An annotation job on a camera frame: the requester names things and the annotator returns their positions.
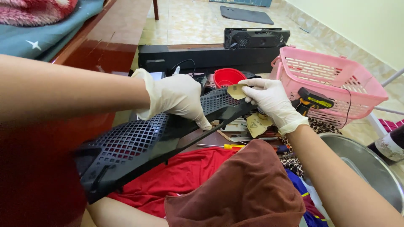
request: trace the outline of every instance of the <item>stainless steel basin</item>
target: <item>stainless steel basin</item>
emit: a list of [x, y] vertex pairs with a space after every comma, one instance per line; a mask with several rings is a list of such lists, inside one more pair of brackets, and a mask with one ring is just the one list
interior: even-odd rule
[[382, 159], [367, 147], [343, 135], [322, 133], [319, 136], [339, 157], [343, 158], [353, 170], [365, 178], [377, 192], [404, 215], [402, 185]]

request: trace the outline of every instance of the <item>black cable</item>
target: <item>black cable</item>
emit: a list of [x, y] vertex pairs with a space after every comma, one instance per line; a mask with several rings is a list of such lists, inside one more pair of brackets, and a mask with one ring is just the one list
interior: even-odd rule
[[[330, 83], [330, 81], [326, 81], [326, 82], [324, 82], [323, 84], [325, 84], [325, 83], [329, 83], [331, 86], [336, 87], [336, 88], [342, 88], [342, 87], [337, 87], [337, 86], [332, 85], [332, 84]], [[346, 88], [342, 88], [342, 89], [347, 90], [348, 93], [349, 93], [349, 107], [348, 107], [348, 112], [347, 112], [347, 118], [345, 119], [345, 124], [344, 124], [341, 128], [343, 128], [343, 127], [347, 124], [347, 122], [348, 122], [348, 114], [349, 114], [349, 110], [351, 109], [351, 104], [352, 104], [352, 94], [351, 94], [351, 91], [348, 90], [348, 89], [346, 89]]]
[[187, 60], [184, 60], [184, 61], [182, 61], [182, 62], [180, 62], [180, 63], [174, 65], [174, 67], [172, 67], [172, 68], [170, 69], [170, 71], [173, 70], [175, 67], [179, 66], [181, 63], [186, 62], [186, 61], [192, 61], [192, 62], [194, 63], [194, 71], [192, 72], [192, 76], [195, 76], [196, 64], [195, 64], [195, 62], [194, 62], [192, 59], [187, 59]]

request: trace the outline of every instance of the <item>pink fluffy blanket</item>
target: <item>pink fluffy blanket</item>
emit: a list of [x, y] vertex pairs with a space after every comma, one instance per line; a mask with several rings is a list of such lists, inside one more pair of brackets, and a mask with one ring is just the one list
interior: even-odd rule
[[68, 16], [77, 0], [0, 0], [0, 24], [44, 26]]

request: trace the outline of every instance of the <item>hand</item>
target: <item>hand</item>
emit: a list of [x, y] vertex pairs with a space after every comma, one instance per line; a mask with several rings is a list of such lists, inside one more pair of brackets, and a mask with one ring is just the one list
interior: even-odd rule
[[253, 88], [242, 87], [247, 95], [245, 101], [258, 104], [262, 111], [274, 120], [281, 135], [295, 131], [301, 124], [309, 125], [308, 118], [303, 117], [292, 107], [280, 80], [257, 78], [241, 80], [238, 83], [254, 86]]
[[148, 120], [166, 111], [194, 120], [203, 130], [212, 128], [200, 104], [201, 85], [191, 76], [177, 74], [156, 81], [146, 70], [137, 69], [132, 77], [144, 79], [150, 96], [150, 109], [134, 110], [140, 119]]

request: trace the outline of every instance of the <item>brown towel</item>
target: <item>brown towel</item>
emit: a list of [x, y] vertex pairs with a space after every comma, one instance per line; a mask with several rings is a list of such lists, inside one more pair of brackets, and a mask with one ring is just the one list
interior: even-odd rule
[[305, 206], [274, 149], [255, 139], [165, 210], [170, 227], [297, 227]]

